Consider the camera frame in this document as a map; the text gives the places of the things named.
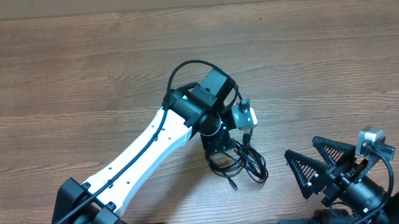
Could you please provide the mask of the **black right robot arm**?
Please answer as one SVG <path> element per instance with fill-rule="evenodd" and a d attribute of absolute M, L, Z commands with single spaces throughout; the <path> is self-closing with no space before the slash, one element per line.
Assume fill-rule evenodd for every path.
<path fill-rule="evenodd" d="M 324 208 L 297 224 L 399 224 L 399 191 L 391 161 L 395 148 L 382 130 L 362 130 L 356 145 L 316 136 L 322 159 L 284 154 L 304 198 L 322 193 Z"/>

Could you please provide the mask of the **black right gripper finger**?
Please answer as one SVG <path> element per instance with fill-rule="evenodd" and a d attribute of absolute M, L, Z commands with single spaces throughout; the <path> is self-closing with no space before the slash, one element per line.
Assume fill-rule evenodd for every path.
<path fill-rule="evenodd" d="M 312 194 L 320 193 L 328 185 L 330 166 L 327 163 L 293 150 L 287 150 L 284 157 L 305 199 L 309 199 Z"/>
<path fill-rule="evenodd" d="M 317 149 L 322 159 L 331 166 L 339 167 L 347 162 L 355 161 L 356 147 L 352 144 L 329 140 L 315 136 L 312 146 Z"/>

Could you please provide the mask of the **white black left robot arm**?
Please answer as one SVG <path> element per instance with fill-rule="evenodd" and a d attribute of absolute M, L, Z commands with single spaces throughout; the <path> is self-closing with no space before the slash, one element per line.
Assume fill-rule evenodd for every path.
<path fill-rule="evenodd" d="M 57 192 L 52 224 L 126 224 L 121 217 L 144 182 L 195 134 L 216 150 L 231 127 L 232 107 L 225 98 L 235 81 L 212 68 L 202 83 L 169 89 L 149 126 L 114 161 L 78 183 L 70 177 Z"/>

